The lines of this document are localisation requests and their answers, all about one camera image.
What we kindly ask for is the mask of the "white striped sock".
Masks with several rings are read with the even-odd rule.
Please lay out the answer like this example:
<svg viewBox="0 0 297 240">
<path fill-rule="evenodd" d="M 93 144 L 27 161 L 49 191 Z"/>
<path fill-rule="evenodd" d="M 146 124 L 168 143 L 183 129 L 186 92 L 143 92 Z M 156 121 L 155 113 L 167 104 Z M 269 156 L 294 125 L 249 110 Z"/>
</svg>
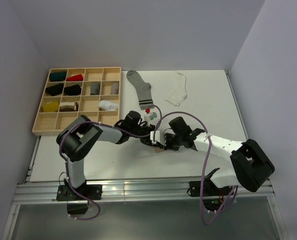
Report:
<svg viewBox="0 0 297 240">
<path fill-rule="evenodd" d="M 116 102 L 111 102 L 108 100 L 101 100 L 98 103 L 98 107 L 102 111 L 117 111 L 119 109 L 119 105 Z"/>
</svg>

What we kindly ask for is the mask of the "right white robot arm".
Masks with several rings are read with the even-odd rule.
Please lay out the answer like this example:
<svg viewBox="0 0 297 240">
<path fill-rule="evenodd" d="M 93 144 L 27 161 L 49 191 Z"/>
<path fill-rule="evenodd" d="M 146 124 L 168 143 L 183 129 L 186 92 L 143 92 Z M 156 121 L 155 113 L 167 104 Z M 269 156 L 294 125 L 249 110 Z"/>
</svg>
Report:
<svg viewBox="0 0 297 240">
<path fill-rule="evenodd" d="M 253 139 L 234 141 L 207 134 L 204 129 L 191 129 L 179 116 L 169 122 L 173 133 L 165 135 L 165 148 L 177 151 L 181 146 L 215 155 L 222 160 L 204 177 L 207 193 L 216 195 L 221 189 L 241 185 L 255 193 L 275 172 L 275 166 Z"/>
</svg>

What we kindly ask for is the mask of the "beige red reindeer sock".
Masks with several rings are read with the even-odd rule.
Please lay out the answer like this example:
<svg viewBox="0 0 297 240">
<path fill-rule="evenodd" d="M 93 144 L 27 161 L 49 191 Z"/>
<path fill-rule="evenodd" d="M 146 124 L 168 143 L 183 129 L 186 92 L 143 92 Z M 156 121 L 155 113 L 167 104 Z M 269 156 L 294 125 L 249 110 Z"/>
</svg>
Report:
<svg viewBox="0 0 297 240">
<path fill-rule="evenodd" d="M 155 146 L 155 147 L 154 147 L 154 151 L 155 151 L 155 153 L 162 153 L 164 150 L 165 150 L 165 149 L 164 149 L 163 146 L 162 146 L 162 147 L 160 147 L 160 146 Z"/>
</svg>

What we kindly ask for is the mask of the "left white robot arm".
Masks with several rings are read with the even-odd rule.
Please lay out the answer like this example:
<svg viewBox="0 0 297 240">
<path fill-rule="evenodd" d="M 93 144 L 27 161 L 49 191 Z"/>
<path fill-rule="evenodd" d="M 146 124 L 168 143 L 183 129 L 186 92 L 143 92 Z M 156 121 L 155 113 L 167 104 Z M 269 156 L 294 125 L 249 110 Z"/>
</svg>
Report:
<svg viewBox="0 0 297 240">
<path fill-rule="evenodd" d="M 114 125 L 94 122 L 86 115 L 81 115 L 57 136 L 59 155 L 65 162 L 68 194 L 73 199 L 80 200 L 85 196 L 87 181 L 84 158 L 96 142 L 121 145 L 133 137 L 145 144 L 152 144 L 150 134 L 155 126 L 141 119 L 141 115 L 133 110 Z"/>
</svg>

